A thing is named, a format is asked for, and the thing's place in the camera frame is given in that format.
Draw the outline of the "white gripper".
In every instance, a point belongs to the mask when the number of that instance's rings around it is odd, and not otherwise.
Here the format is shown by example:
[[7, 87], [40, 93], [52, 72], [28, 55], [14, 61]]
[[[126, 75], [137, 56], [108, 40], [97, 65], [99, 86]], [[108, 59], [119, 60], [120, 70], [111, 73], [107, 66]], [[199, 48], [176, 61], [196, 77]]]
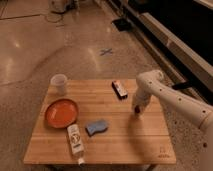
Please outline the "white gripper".
[[145, 90], [137, 89], [132, 98], [132, 109], [136, 106], [140, 107], [140, 112], [143, 112], [150, 103], [151, 94]]

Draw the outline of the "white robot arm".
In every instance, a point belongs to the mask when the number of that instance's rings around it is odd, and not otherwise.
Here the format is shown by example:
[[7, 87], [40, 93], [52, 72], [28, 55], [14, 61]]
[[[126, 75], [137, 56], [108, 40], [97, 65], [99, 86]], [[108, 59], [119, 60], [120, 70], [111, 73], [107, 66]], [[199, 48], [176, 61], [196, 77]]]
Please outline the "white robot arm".
[[137, 90], [132, 99], [132, 110], [140, 115], [154, 95], [182, 114], [204, 133], [206, 146], [202, 148], [199, 171], [213, 171], [213, 106], [196, 100], [162, 83], [160, 70], [140, 73], [136, 77]]

